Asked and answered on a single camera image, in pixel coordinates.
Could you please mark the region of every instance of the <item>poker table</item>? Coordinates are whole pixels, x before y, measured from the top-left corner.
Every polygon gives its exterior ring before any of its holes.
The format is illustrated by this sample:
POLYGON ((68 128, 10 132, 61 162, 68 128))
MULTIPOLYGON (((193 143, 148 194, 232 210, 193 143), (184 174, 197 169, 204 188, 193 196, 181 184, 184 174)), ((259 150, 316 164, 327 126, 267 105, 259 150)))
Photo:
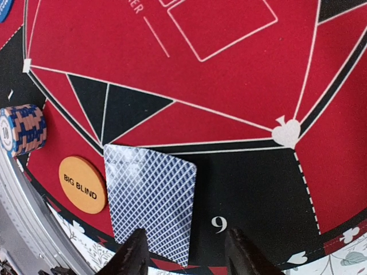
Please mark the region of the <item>poker table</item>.
POLYGON ((151 266, 225 274, 237 226, 285 270, 367 232, 366 45, 364 0, 15 0, 0 103, 42 108, 48 141, 18 160, 99 245, 119 247, 109 208, 75 207, 59 165, 106 178, 104 145, 144 147, 197 166, 189 266, 151 266))

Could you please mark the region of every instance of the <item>red felt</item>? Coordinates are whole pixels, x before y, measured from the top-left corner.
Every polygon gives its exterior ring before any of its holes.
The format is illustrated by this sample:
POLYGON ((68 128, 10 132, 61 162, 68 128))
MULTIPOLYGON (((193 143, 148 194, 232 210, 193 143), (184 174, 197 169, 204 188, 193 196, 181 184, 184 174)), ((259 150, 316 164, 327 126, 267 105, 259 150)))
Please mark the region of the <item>red felt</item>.
POLYGON ((310 76, 297 115, 299 121, 307 115, 326 90, 366 25, 367 5, 318 26, 310 76))
POLYGON ((25 175, 25 177, 27 178, 27 180, 28 180, 29 182, 31 182, 31 181, 32 181, 31 177, 28 175, 28 173, 27 173, 26 171, 24 171, 24 172, 23 172, 23 174, 25 175))
POLYGON ((209 5, 206 0, 185 0, 169 12, 200 59, 276 20, 263 0, 231 0, 225 5, 221 1, 212 1, 209 5))
POLYGON ((147 146, 270 138, 271 133, 181 103, 160 112, 114 144, 147 146))
POLYGON ((170 6, 173 3, 177 2, 177 0, 159 0, 163 7, 170 6))
POLYGON ((23 24, 24 0, 15 0, 10 14, 4 23, 0 23, 0 50, 23 24))
POLYGON ((58 167, 68 156, 81 156, 89 160, 103 175, 104 162, 92 147, 72 128, 48 101, 44 109, 47 123, 47 142, 42 150, 32 152, 28 169, 43 187, 67 210, 100 231, 114 236, 108 205, 99 214, 87 214, 76 208, 66 197, 58 178, 58 167))
POLYGON ((227 272, 227 268, 226 267, 221 267, 221 266, 218 266, 218 267, 213 267, 213 268, 210 268, 211 272, 213 272, 214 275, 227 275, 228 272, 227 272))
MULTIPOLYGON (((360 230, 357 235, 353 236, 353 241, 355 241, 356 239, 358 239, 360 236, 364 235, 367 232, 367 219, 361 222, 356 227, 358 227, 360 230)), ((324 244, 323 247, 326 255, 332 254, 338 251, 339 249, 342 249, 346 245, 343 241, 343 237, 344 237, 343 234, 341 234, 324 244)))
POLYGON ((27 4, 27 30, 26 30, 26 38, 27 38, 27 57, 30 57, 30 50, 32 50, 32 45, 30 45, 30 38, 32 36, 32 29, 34 25, 34 30, 37 31, 36 28, 36 13, 37 13, 37 7, 38 3, 41 0, 28 0, 27 4))
POLYGON ((99 239, 99 244, 104 246, 104 244, 107 242, 104 238, 101 238, 100 236, 97 236, 99 239))
POLYGON ((47 198, 48 203, 51 205, 52 209, 56 212, 61 212, 61 209, 57 207, 49 198, 47 198))
MULTIPOLYGON (((199 62, 159 1, 146 1, 138 14, 120 0, 108 5, 45 1, 33 38, 33 64, 159 93, 272 128, 278 117, 294 114, 318 1, 268 4, 279 22, 199 62)), ((205 6, 197 9, 205 14, 205 6)), ((243 5, 238 9, 237 15, 246 14, 242 25, 258 22, 257 13, 248 14, 243 5)))
MULTIPOLYGON (((151 259, 159 269, 163 269, 163 270, 167 270, 167 271, 174 271, 174 270, 183 270, 184 268, 179 265, 176 264, 175 262, 167 262, 167 261, 161 261, 161 260, 157 260, 157 259, 151 259)), ((197 265, 189 265, 188 267, 186 267, 185 269, 190 269, 190 268, 197 268, 197 265)))
POLYGON ((321 233, 367 207, 367 53, 296 146, 321 233))
MULTIPOLYGON (((270 128, 277 125, 275 119, 282 115, 286 120, 293 117, 309 59, 317 1, 305 1, 302 5, 297 0, 289 0, 286 5, 283 0, 268 3, 279 22, 199 62, 160 1, 146 1, 144 10, 138 14, 128 2, 120 0, 112 0, 108 5, 97 0, 44 1, 34 32, 32 64, 178 100, 125 134, 118 140, 119 144, 269 138, 268 131, 184 105, 200 105, 270 128)), ((201 6, 200 10, 204 12, 205 8, 201 6)), ((236 13, 241 11, 246 12, 239 6, 236 13)), ((254 22, 258 20, 256 13, 247 16, 252 16, 254 22)), ((345 61, 366 26, 366 18, 366 7, 362 7, 319 26, 310 75, 297 116, 299 120, 315 104, 345 61)), ((363 164, 367 153, 364 96, 367 91, 361 81, 366 75, 365 54, 334 101, 296 146, 322 233, 366 207, 363 164)), ((42 77, 42 80, 47 82, 49 78, 52 93, 57 93, 65 109, 80 124, 86 125, 69 85, 64 81, 57 86, 53 77, 42 77), (61 87, 66 86, 69 88, 63 91, 61 87)), ((66 198, 57 176, 58 165, 69 155, 86 157, 104 173, 102 157, 50 103, 46 105, 45 115, 47 121, 52 122, 48 124, 49 140, 44 149, 32 153, 30 171, 70 212, 113 236, 108 208, 98 215, 82 213, 66 198)), ((215 274, 227 272, 224 268, 212 269, 215 274)))
POLYGON ((41 80, 44 87, 68 111, 71 116, 95 139, 91 125, 89 124, 74 91, 65 74, 32 68, 32 72, 41 80))

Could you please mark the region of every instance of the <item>white line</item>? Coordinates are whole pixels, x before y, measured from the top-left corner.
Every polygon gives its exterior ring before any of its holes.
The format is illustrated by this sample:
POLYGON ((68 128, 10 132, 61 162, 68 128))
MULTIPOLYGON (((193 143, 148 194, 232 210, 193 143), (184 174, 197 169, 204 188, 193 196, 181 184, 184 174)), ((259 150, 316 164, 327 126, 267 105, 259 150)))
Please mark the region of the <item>white line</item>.
POLYGON ((167 57, 170 57, 170 55, 168 54, 165 46, 163 45, 162 41, 159 39, 158 35, 156 34, 156 32, 154 31, 153 27, 150 25, 148 19, 144 16, 144 20, 147 23, 149 29, 151 30, 151 32, 153 33, 155 39, 157 39, 158 43, 160 44, 162 50, 164 51, 164 53, 167 55, 167 57))
POLYGON ((13 90, 10 90, 10 93, 9 93, 9 95, 7 96, 7 99, 8 99, 9 101, 10 101, 10 99, 11 99, 11 97, 12 97, 13 93, 14 93, 14 91, 13 91, 13 90))
POLYGON ((309 200, 310 200, 310 203, 311 203, 311 207, 312 207, 312 211, 314 213, 314 218, 315 218, 315 222, 316 222, 316 226, 317 226, 317 229, 319 231, 319 235, 321 235, 321 231, 320 231, 320 226, 319 226, 319 222, 317 220, 317 215, 316 215, 316 209, 314 207, 314 202, 312 200, 312 197, 311 197, 311 194, 310 194, 310 190, 309 190, 309 186, 307 185, 307 182, 306 182, 306 178, 304 176, 304 173, 302 172, 302 167, 300 165, 300 161, 298 159, 298 156, 297 156, 297 153, 294 152, 294 158, 297 160, 297 162, 299 163, 298 164, 298 169, 299 169, 299 172, 303 175, 302 176, 302 179, 303 179, 303 183, 304 183, 304 186, 306 186, 306 191, 307 191, 307 194, 309 195, 309 200))
POLYGON ((182 104, 185 104, 185 105, 188 105, 188 106, 191 106, 191 107, 194 107, 194 108, 203 110, 203 111, 214 113, 216 115, 223 116, 223 117, 226 117, 228 119, 236 120, 236 121, 239 121, 239 122, 248 124, 250 126, 253 126, 253 127, 256 127, 256 128, 260 128, 260 129, 266 130, 268 132, 272 132, 272 129, 270 129, 270 128, 266 127, 266 126, 263 126, 263 125, 260 125, 260 124, 257 124, 257 123, 253 123, 253 122, 250 122, 248 120, 240 119, 238 117, 231 116, 231 115, 228 115, 226 113, 219 112, 219 111, 215 111, 215 110, 212 110, 212 109, 209 109, 209 108, 200 106, 200 105, 192 104, 192 103, 189 103, 189 102, 180 100, 180 99, 175 99, 173 97, 160 95, 159 93, 149 92, 149 91, 142 90, 142 89, 139 89, 139 88, 135 88, 135 87, 131 87, 131 86, 126 86, 126 85, 122 85, 122 84, 118 84, 118 83, 114 83, 114 82, 110 82, 110 81, 106 81, 106 80, 101 80, 101 79, 98 79, 98 78, 95 78, 95 77, 83 76, 82 74, 66 72, 66 71, 63 71, 63 70, 51 69, 51 68, 46 68, 46 67, 37 66, 37 65, 31 65, 31 67, 36 68, 36 69, 41 69, 41 70, 48 70, 50 72, 64 73, 64 74, 69 74, 71 76, 79 76, 79 77, 83 77, 83 78, 87 78, 87 79, 91 79, 91 80, 95 80, 95 81, 101 81, 101 82, 105 82, 105 83, 110 83, 111 85, 115 85, 115 86, 119 86, 119 87, 122 87, 122 88, 136 90, 138 92, 147 93, 148 95, 154 95, 154 96, 163 97, 165 99, 170 99, 170 100, 173 100, 173 101, 176 101, 176 102, 179 102, 179 103, 182 103, 182 104))
POLYGON ((28 163, 29 163, 30 154, 31 154, 31 153, 29 153, 29 154, 28 154, 27 162, 25 163, 25 166, 26 166, 26 167, 28 166, 28 163))
POLYGON ((172 143, 172 144, 155 144, 155 145, 138 145, 136 147, 152 148, 152 147, 170 147, 170 146, 188 146, 188 145, 207 145, 207 144, 221 144, 221 143, 235 143, 235 142, 260 142, 270 141, 268 137, 259 139, 237 139, 237 140, 218 140, 215 142, 188 142, 188 143, 172 143))
POLYGON ((24 19, 23 19, 23 33, 24 33, 24 44, 23 46, 25 47, 24 52, 25 55, 27 56, 27 52, 28 52, 28 48, 27 48, 27 24, 28 24, 28 0, 24 0, 24 10, 23 10, 23 15, 24 15, 24 19))
POLYGON ((34 20, 33 20, 32 31, 31 31, 31 33, 30 33, 30 39, 29 39, 29 47, 28 47, 28 54, 27 54, 27 58, 29 58, 29 54, 30 54, 30 47, 31 47, 31 45, 32 45, 34 27, 35 27, 35 25, 36 25, 36 20, 37 20, 37 16, 38 16, 38 11, 39 11, 39 9, 40 9, 41 1, 42 1, 42 0, 39 0, 39 1, 38 1, 36 14, 35 14, 35 16, 34 16, 34 20))
POLYGON ((280 149, 288 149, 288 148, 286 147, 264 147, 264 148, 251 148, 251 149, 195 151, 195 152, 183 152, 183 153, 170 153, 170 155, 174 156, 174 155, 216 154, 216 153, 228 153, 228 152, 266 151, 266 150, 280 150, 280 149))
POLYGON ((46 99, 45 99, 45 102, 44 102, 44 105, 42 106, 42 111, 45 109, 45 106, 46 106, 46 102, 47 102, 47 97, 46 97, 46 99))
POLYGON ((84 110, 84 107, 83 107, 82 103, 81 103, 81 102, 80 102, 80 100, 79 100, 79 97, 78 97, 78 95, 77 95, 77 93, 76 93, 76 91, 75 91, 75 89, 74 89, 74 86, 73 86, 73 84, 72 84, 72 82, 71 82, 71 80, 70 80, 69 76, 68 76, 67 74, 65 74, 65 76, 67 77, 67 79, 68 79, 68 81, 69 81, 69 84, 70 84, 70 86, 71 86, 71 89, 73 90, 73 93, 74 93, 74 95, 75 95, 75 97, 76 97, 76 100, 78 101, 78 104, 79 104, 79 106, 80 106, 81 110, 83 111, 83 114, 84 114, 85 118, 87 119, 89 126, 91 127, 91 129, 92 129, 93 133, 95 134, 95 136, 96 136, 97 140, 98 140, 98 141, 99 141, 99 143, 101 144, 101 141, 99 140, 99 136, 97 135, 96 131, 94 130, 93 125, 92 125, 91 121, 89 120, 89 117, 87 116, 87 113, 85 112, 85 110, 84 110))
MULTIPOLYGON (((342 88, 342 86, 344 85, 345 81, 348 79, 349 75, 352 73, 352 71, 354 70, 354 68, 356 67, 356 65, 358 64, 359 60, 361 59, 361 57, 364 55, 364 52, 366 51, 367 48, 367 44, 365 45, 364 49, 362 50, 360 56, 358 56, 358 59, 355 61, 355 63, 353 64, 353 66, 350 68, 350 70, 348 71, 347 75, 344 77, 343 81, 340 83, 340 85, 338 86, 337 90, 334 92, 333 96, 330 98, 330 100, 327 102, 327 104, 323 107, 323 109, 320 111, 320 113, 317 115, 317 117, 312 121, 312 123, 310 124, 310 126, 303 132, 303 134, 299 137, 298 141, 301 140, 302 137, 304 137, 304 135, 309 131, 309 129, 312 128, 312 126, 316 123, 316 121, 319 119, 319 117, 324 113, 324 111, 326 110, 326 108, 329 106, 329 104, 332 102, 332 100, 336 97, 336 95, 338 94, 338 92, 340 91, 340 89, 342 88)), ((313 111, 313 109, 317 106, 317 104, 322 100, 322 97, 325 95, 325 93, 327 92, 327 90, 330 88, 330 86, 332 85, 332 83, 334 82, 334 80, 337 78, 337 76, 339 75, 339 72, 335 75, 335 77, 333 78, 333 80, 331 81, 331 83, 329 84, 329 86, 326 88, 326 90, 323 92, 322 96, 319 98, 319 100, 315 103, 315 105, 312 107, 312 109, 309 111, 309 113, 306 115, 306 117, 303 119, 305 120, 309 114, 313 111)))
MULTIPOLYGON (((46 98, 48 98, 48 95, 46 95, 43 92, 43 88, 45 90, 47 90, 47 92, 50 94, 50 96, 52 96, 53 100, 56 101, 58 103, 58 105, 60 105, 60 107, 62 107, 64 109, 64 111, 75 121, 76 124, 78 124, 78 126, 91 138, 94 139, 88 132, 87 130, 85 130, 83 128, 83 126, 81 126, 79 124, 79 122, 68 112, 68 110, 66 110, 62 104, 60 104, 60 102, 52 95, 52 93, 47 89, 47 87, 45 86, 45 84, 43 84, 43 82, 37 77, 37 75, 31 70, 31 72, 33 73, 33 76, 37 79, 37 81, 42 85, 42 87, 33 80, 33 78, 31 77, 31 75, 28 73, 29 78, 33 81, 33 83, 37 86, 37 88, 44 94, 44 96, 46 98)), ((70 126, 100 155, 103 157, 103 154, 101 154, 85 137, 84 135, 79 132, 74 125, 64 116, 64 114, 52 103, 52 100, 50 100, 51 104, 54 106, 54 108, 59 112, 59 114, 70 124, 70 126)))
POLYGON ((19 161, 19 159, 18 158, 16 158, 16 162, 17 162, 17 164, 18 164, 18 167, 19 167, 19 169, 21 170, 21 172, 24 172, 24 168, 23 168, 23 165, 21 164, 21 162, 19 161))
POLYGON ((337 14, 337 15, 334 15, 333 17, 330 17, 330 18, 328 18, 328 19, 326 19, 326 20, 324 20, 324 21, 320 22, 318 25, 321 25, 321 24, 324 24, 324 23, 329 22, 329 21, 331 21, 331 20, 334 20, 334 19, 338 18, 339 16, 342 16, 342 15, 344 15, 344 14, 347 14, 347 13, 349 13, 349 12, 353 11, 353 10, 357 10, 357 9, 359 9, 359 8, 363 7, 363 6, 366 6, 366 5, 367 5, 367 2, 366 2, 366 3, 363 3, 363 4, 360 4, 360 5, 358 5, 358 6, 352 7, 352 8, 351 8, 351 9, 349 9, 349 10, 343 11, 342 13, 339 13, 339 14, 337 14))
POLYGON ((174 2, 176 2, 177 0, 172 0, 172 1, 171 1, 171 2, 169 2, 168 4, 164 4, 162 0, 159 0, 159 1, 160 1, 161 5, 162 5, 163 7, 168 7, 168 6, 170 6, 171 4, 173 4, 174 2))
POLYGON ((121 135, 119 135, 118 137, 116 137, 113 141, 109 142, 109 144, 115 142, 116 140, 122 138, 124 135, 126 135, 127 133, 131 132, 132 130, 134 130, 136 127, 139 127, 140 125, 142 125, 144 122, 150 120, 152 117, 156 116, 157 114, 161 113, 162 111, 164 111, 165 109, 167 109, 168 107, 172 106, 175 103, 175 101, 171 102, 170 104, 168 104, 167 106, 163 107, 162 109, 156 111, 155 113, 153 113, 152 115, 150 115, 149 117, 147 117, 146 119, 140 121, 137 125, 133 126, 132 128, 130 128, 129 130, 127 130, 126 132, 122 133, 121 135))
POLYGON ((171 13, 171 10, 174 9, 175 7, 177 7, 178 5, 184 3, 186 0, 181 0, 179 1, 178 3, 174 4, 173 6, 171 6, 170 8, 167 9, 167 13, 168 15, 170 16, 170 18, 172 19, 173 23, 176 25, 177 29, 179 30, 179 32, 182 34, 183 38, 185 39, 186 43, 189 44, 189 47, 191 48, 191 50, 193 51, 193 53, 195 54, 196 58, 200 61, 200 62, 205 62, 206 60, 212 58, 213 56, 216 56, 217 54, 223 52, 224 50, 227 50, 228 48, 230 48, 231 46, 237 44, 238 42, 250 37, 251 35, 263 30, 263 29, 266 29, 267 27, 275 24, 278 22, 278 17, 276 16, 276 14, 274 13, 274 11, 271 9, 270 5, 266 2, 266 0, 263 0, 263 2, 265 3, 265 5, 270 9, 270 12, 272 13, 272 15, 274 16, 274 20, 242 37, 240 37, 239 39, 231 42, 230 44, 228 44, 227 46, 224 46, 223 48, 217 50, 216 52, 210 54, 209 56, 207 57, 204 57, 204 58, 201 58, 199 56, 199 54, 197 53, 197 51, 195 50, 194 46, 192 45, 192 43, 190 42, 189 38, 186 36, 185 32, 181 29, 179 23, 176 21, 176 19, 174 18, 174 16, 172 15, 171 13))
POLYGON ((300 107, 300 104, 302 102, 304 90, 306 89, 307 80, 309 79, 309 73, 310 73, 310 68, 311 68, 312 56, 314 54, 315 42, 316 42, 316 36, 317 36, 317 23, 318 23, 319 15, 320 15, 320 6, 321 6, 321 0, 318 0, 318 6, 317 6, 317 12, 316 12, 316 19, 315 19, 315 26, 314 26, 314 34, 313 34, 312 42, 311 42, 311 49, 310 49, 309 61, 307 63, 306 73, 304 75, 302 89, 300 91, 300 96, 298 98, 298 102, 297 102, 296 110, 294 112, 293 119, 296 119, 296 117, 297 117, 297 114, 298 114, 298 111, 299 111, 299 107, 300 107))
POLYGON ((13 35, 4 43, 4 45, 2 45, 2 47, 0 48, 0 50, 2 50, 6 44, 14 37, 14 35, 20 30, 20 28, 22 27, 23 25, 21 25, 16 31, 15 33, 13 33, 13 35))
POLYGON ((104 135, 104 123, 106 119, 106 110, 107 110, 107 101, 108 101, 108 94, 110 92, 110 84, 107 83, 106 89, 106 97, 104 98, 104 108, 103 108, 103 120, 102 120, 102 129, 101 129, 101 137, 100 137, 100 144, 103 145, 103 135, 104 135))
POLYGON ((353 55, 353 53, 356 51, 358 45, 360 44, 360 42, 363 39, 363 36, 365 35, 365 33, 367 32, 367 27, 365 28, 365 30, 362 32, 362 34, 360 35, 358 41, 356 42, 356 44, 354 45, 353 49, 350 51, 350 53, 348 54, 347 58, 345 59, 345 61, 343 62, 343 64, 340 66, 339 70, 337 71, 337 73, 334 75, 333 79, 329 82, 328 86, 326 87, 326 89, 323 91, 323 93, 321 94, 321 96, 319 97, 319 99, 316 101, 316 103, 314 104, 314 106, 309 110, 309 112, 307 113, 307 115, 302 119, 301 124, 310 116, 311 112, 316 108, 316 106, 319 104, 319 102, 322 100, 322 98, 324 97, 324 95, 327 93, 327 91, 330 89, 331 85, 334 83, 335 79, 337 79, 337 77, 339 76, 339 74, 341 73, 342 69, 345 67, 345 65, 348 63, 349 59, 351 58, 351 56, 353 55))

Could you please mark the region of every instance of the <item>playing card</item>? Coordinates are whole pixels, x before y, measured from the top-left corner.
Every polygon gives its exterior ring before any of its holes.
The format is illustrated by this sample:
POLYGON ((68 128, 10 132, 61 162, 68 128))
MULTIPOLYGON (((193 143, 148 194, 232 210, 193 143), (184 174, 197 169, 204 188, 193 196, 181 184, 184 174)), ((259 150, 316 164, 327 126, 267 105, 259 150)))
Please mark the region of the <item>playing card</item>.
POLYGON ((196 166, 144 148, 104 146, 108 203, 116 242, 136 228, 149 250, 188 264, 196 166))

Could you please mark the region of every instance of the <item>number 9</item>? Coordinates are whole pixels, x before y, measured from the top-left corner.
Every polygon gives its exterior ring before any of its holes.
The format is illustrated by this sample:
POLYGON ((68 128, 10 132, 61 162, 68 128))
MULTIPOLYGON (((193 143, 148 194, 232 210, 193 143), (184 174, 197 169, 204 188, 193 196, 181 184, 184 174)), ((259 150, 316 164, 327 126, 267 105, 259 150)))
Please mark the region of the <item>number 9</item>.
POLYGON ((221 216, 216 216, 216 217, 214 217, 214 218, 212 218, 212 225, 214 226, 214 227, 219 227, 219 228, 221 228, 221 230, 219 230, 216 234, 218 234, 218 233, 221 233, 221 232, 223 232, 226 228, 227 228, 227 220, 225 219, 225 218, 223 218, 223 217, 221 217, 221 216), (217 219, 220 219, 220 221, 221 221, 221 224, 219 225, 218 223, 217 223, 217 219))

